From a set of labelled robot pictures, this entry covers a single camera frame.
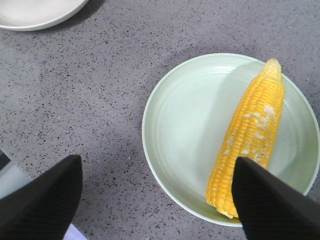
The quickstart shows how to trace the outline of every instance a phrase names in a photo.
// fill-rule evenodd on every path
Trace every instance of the speckled surface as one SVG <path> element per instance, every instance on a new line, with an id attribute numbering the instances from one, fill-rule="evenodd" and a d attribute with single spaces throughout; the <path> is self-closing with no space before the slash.
<path id="1" fill-rule="evenodd" d="M 34 32 L 0 30 L 0 148 L 31 177 L 83 159 L 73 223 L 91 240 L 244 240 L 188 213 L 145 159 L 141 123 L 157 82 L 209 53 L 279 59 L 320 117 L 318 1 L 90 0 Z M 320 202 L 317 178 L 309 196 Z"/>

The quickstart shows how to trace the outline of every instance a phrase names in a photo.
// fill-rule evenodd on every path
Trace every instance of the corn on the cob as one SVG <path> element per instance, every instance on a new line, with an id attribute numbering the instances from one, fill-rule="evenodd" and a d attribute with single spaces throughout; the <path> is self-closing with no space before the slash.
<path id="1" fill-rule="evenodd" d="M 238 218 L 231 193 L 236 158 L 246 156 L 268 167 L 284 96 L 281 66 L 272 58 L 251 81 L 240 100 L 209 177 L 207 202 L 231 219 Z"/>

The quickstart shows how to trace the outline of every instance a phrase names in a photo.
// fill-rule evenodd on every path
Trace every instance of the bowl rim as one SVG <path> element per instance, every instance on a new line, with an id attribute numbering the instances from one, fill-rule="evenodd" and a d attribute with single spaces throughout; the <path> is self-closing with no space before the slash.
<path id="1" fill-rule="evenodd" d="M 182 66 L 191 63 L 193 61 L 197 61 L 199 59 L 202 58 L 210 58 L 213 56 L 231 56 L 231 57 L 238 57 L 238 58 L 243 58 L 243 59 L 247 59 L 247 60 L 251 60 L 253 62 L 258 62 L 260 64 L 265 64 L 265 62 L 258 60 L 254 57 L 250 57 L 250 56 L 246 56 L 246 55 L 242 55 L 242 54 L 237 54 L 237 53 L 227 53 L 227 52 L 220 52 L 220 53 L 209 53 L 209 54 L 204 54 L 204 55 L 200 55 L 200 56 L 196 56 L 193 58 L 190 58 L 180 64 L 178 64 L 177 66 L 175 66 L 174 68 L 172 68 L 169 72 L 167 72 L 167 74 L 165 74 L 161 80 L 156 84 L 156 86 L 154 87 L 154 89 L 152 90 L 145 108 L 144 108 L 144 112 L 143 112 L 143 117 L 142 117 L 142 145 L 143 145 L 143 151 L 147 160 L 147 163 L 149 165 L 149 168 L 151 169 L 151 172 L 153 174 L 153 176 L 155 177 L 156 181 L 158 182 L 158 184 L 161 186 L 161 188 L 165 191 L 165 193 L 171 198 L 173 199 L 180 207 L 182 207 L 183 209 L 187 210 L 189 213 L 197 216 L 200 219 L 206 220 L 210 223 L 214 223 L 214 224 L 218 224 L 218 225 L 222 225 L 222 226 L 227 226 L 227 227 L 242 227 L 241 223 L 232 223 L 232 222 L 225 222 L 225 221 L 220 221 L 220 220 L 215 220 L 212 219 L 210 217 L 206 217 L 194 210 L 192 210 L 191 208 L 189 208 L 188 206 L 186 206 L 185 204 L 183 204 L 179 199 L 177 199 L 173 194 L 171 194 L 171 192 L 167 189 L 167 187 L 162 183 L 162 181 L 160 180 L 160 178 L 158 177 L 158 174 L 156 173 L 156 170 L 154 169 L 149 154 L 148 154 L 148 150 L 147 150 L 147 144 L 146 144 L 146 117 L 147 117 L 147 113 L 148 113 L 148 109 L 150 107 L 150 103 L 153 99 L 153 96 L 155 95 L 155 93 L 157 92 L 157 89 L 160 87 L 160 85 L 165 81 L 166 78 L 168 78 L 173 72 L 175 72 L 177 69 L 181 68 Z M 282 77 L 295 89 L 295 91 L 300 95 L 300 97 L 303 99 L 305 105 L 307 106 L 312 120 L 313 120 L 313 124 L 315 126 L 316 129 L 316 138 L 317 138 L 317 143 L 319 146 L 320 143 L 320 130 L 319 130 L 319 125 L 318 125 L 318 121 L 316 118 L 316 115 L 310 105 L 310 103 L 308 102 L 307 98 L 305 97 L 305 95 L 301 92 L 301 90 L 287 77 L 285 76 L 283 73 Z M 316 166 L 314 168 L 314 172 L 313 175 L 311 177 L 311 181 L 309 182 L 308 186 L 306 187 L 305 191 L 302 192 L 303 195 L 307 195 L 307 193 L 310 191 L 312 185 L 314 184 L 318 171 L 319 171 L 319 167 L 320 167 L 320 148 L 318 147 L 318 153 L 317 153 L 317 160 L 316 160 Z"/>
<path id="2" fill-rule="evenodd" d="M 70 8 L 66 14 L 59 15 L 56 18 L 53 18 L 49 21 L 39 22 L 37 24 L 32 24 L 32 25 L 17 25 L 17 26 L 0 24 L 0 29 L 27 32 L 27 31 L 36 31 L 36 30 L 50 28 L 71 18 L 73 15 L 79 12 L 87 4 L 88 1 L 89 0 L 81 0 L 80 4 L 75 4 L 74 7 Z"/>

